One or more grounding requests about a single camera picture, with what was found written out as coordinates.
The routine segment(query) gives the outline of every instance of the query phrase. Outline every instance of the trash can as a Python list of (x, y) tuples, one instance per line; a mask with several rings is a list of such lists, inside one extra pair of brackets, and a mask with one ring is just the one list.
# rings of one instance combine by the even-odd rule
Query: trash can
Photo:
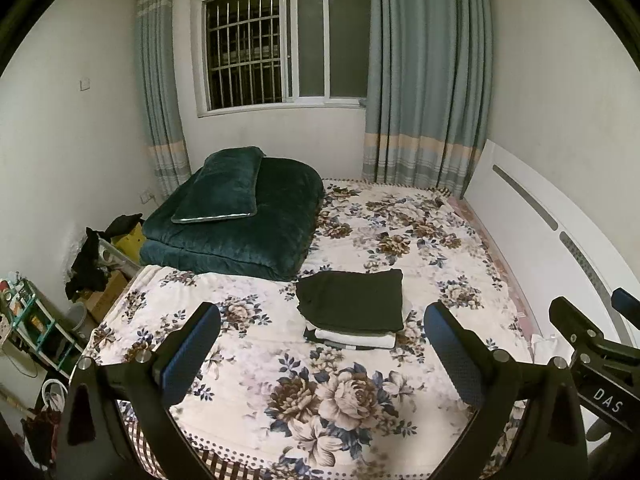
[(89, 311), (81, 301), (73, 304), (69, 310), (67, 319), (72, 326), (71, 331), (85, 344), (89, 342), (91, 332), (94, 328), (98, 327), (94, 318), (89, 314)]

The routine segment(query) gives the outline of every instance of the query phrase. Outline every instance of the white headboard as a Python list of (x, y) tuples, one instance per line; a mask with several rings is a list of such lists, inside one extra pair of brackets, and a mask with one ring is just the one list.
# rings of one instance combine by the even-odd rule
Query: white headboard
[[(544, 337), (557, 333), (549, 304), (564, 296), (605, 338), (640, 346), (640, 332), (609, 301), (619, 286), (640, 298), (640, 283), (607, 237), (558, 188), (488, 140), (465, 199), (511, 267)], [(558, 353), (569, 360), (572, 348), (560, 339)]]

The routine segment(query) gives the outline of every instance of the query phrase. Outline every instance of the green pillow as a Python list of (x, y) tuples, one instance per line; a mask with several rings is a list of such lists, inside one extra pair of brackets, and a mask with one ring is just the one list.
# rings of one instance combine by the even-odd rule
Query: green pillow
[(255, 215), (255, 182), (263, 157), (255, 146), (209, 155), (172, 222), (190, 224)]

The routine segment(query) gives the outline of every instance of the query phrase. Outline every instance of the window bars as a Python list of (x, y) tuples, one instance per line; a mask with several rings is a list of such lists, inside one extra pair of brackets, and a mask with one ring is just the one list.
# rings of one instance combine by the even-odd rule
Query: window bars
[(282, 102), (279, 0), (207, 4), (211, 109)]

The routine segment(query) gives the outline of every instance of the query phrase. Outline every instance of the curtain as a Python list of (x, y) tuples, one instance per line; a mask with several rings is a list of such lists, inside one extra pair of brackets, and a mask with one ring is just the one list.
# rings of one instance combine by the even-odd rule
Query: curtain
[(371, 0), (364, 179), (462, 196), (491, 70), (489, 0)]
[(165, 198), (191, 175), (175, 87), (172, 4), (136, 0), (136, 69), (149, 154)]

